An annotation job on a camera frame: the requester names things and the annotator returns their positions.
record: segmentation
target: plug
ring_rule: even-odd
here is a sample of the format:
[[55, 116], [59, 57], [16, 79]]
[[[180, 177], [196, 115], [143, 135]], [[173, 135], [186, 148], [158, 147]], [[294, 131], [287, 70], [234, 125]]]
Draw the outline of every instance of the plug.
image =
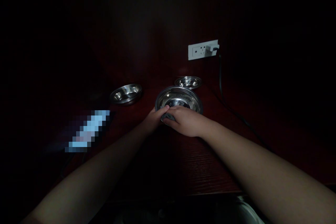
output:
[[207, 51], [214, 51], [214, 49], [219, 49], [219, 45], [218, 44], [208, 44], [206, 45], [205, 49]]

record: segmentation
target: white outlet plate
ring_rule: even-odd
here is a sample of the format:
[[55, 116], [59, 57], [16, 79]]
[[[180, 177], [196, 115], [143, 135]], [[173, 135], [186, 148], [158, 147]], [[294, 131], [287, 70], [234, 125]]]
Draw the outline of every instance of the white outlet plate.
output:
[[216, 51], [206, 51], [205, 47], [208, 44], [218, 44], [218, 40], [212, 40], [208, 42], [198, 43], [194, 45], [188, 45], [188, 60], [195, 60], [198, 58], [205, 58], [215, 56]]

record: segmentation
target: bowl rim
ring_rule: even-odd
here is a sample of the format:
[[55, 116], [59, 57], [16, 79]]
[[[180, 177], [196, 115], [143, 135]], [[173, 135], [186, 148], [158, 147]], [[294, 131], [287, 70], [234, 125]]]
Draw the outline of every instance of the bowl rim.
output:
[[179, 86], [179, 85], [177, 84], [177, 82], [178, 82], [179, 80], [186, 79], [186, 78], [194, 78], [194, 79], [199, 80], [199, 85], [197, 85], [197, 86], [195, 86], [195, 87], [187, 87], [188, 89], [195, 89], [195, 88], [198, 88], [198, 87], [202, 86], [202, 79], [201, 79], [200, 77], [197, 77], [197, 76], [181, 76], [181, 77], [177, 78], [177, 79], [174, 81], [174, 85], [175, 85], [175, 86]]
[[169, 89], [172, 89], [172, 88], [179, 88], [179, 89], [183, 89], [185, 90], [186, 92], [190, 92], [191, 95], [194, 95], [196, 97], [196, 99], [199, 101], [199, 107], [200, 107], [200, 114], [203, 114], [203, 104], [202, 104], [202, 101], [201, 99], [198, 97], [198, 95], [192, 91], [191, 89], [187, 88], [187, 87], [181, 87], [181, 86], [169, 86], [169, 87], [166, 87], [165, 89], [163, 89], [156, 97], [156, 100], [155, 100], [155, 111], [158, 111], [160, 108], [158, 106], [158, 100], [159, 100], [159, 97], [163, 94], [163, 92], [169, 90]]
[[[131, 97], [125, 99], [125, 100], [113, 101], [113, 100], [111, 99], [111, 96], [112, 96], [114, 93], [116, 93], [116, 91], [117, 91], [118, 89], [124, 88], [124, 87], [129, 86], [129, 85], [136, 85], [136, 86], [138, 86], [138, 87], [139, 87], [139, 91], [138, 91], [135, 95], [133, 95], [133, 96], [131, 96]], [[127, 84], [127, 85], [118, 87], [117, 89], [113, 90], [113, 92], [111, 92], [111, 94], [110, 94], [110, 101], [111, 101], [111, 103], [113, 103], [113, 104], [123, 104], [123, 103], [126, 103], [126, 102], [130, 102], [130, 101], [133, 100], [136, 96], [138, 96], [139, 94], [141, 94], [141, 92], [142, 92], [142, 86], [141, 86], [141, 85], [136, 84], [136, 83]]]

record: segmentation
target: left hand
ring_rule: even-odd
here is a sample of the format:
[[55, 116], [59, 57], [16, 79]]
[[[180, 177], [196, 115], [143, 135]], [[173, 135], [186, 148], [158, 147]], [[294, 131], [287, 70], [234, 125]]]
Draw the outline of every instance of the left hand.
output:
[[153, 133], [154, 130], [160, 125], [161, 116], [163, 116], [168, 110], [169, 105], [162, 107], [158, 111], [155, 111], [155, 108], [153, 108], [141, 124], [146, 129], [146, 131], [148, 131], [150, 134]]

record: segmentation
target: right hand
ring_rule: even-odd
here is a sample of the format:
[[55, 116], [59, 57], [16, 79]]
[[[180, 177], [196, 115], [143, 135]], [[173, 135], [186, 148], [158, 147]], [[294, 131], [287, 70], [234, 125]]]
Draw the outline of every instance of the right hand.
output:
[[196, 111], [182, 106], [170, 107], [167, 113], [174, 116], [176, 121], [165, 118], [163, 122], [187, 137], [201, 137], [209, 120]]

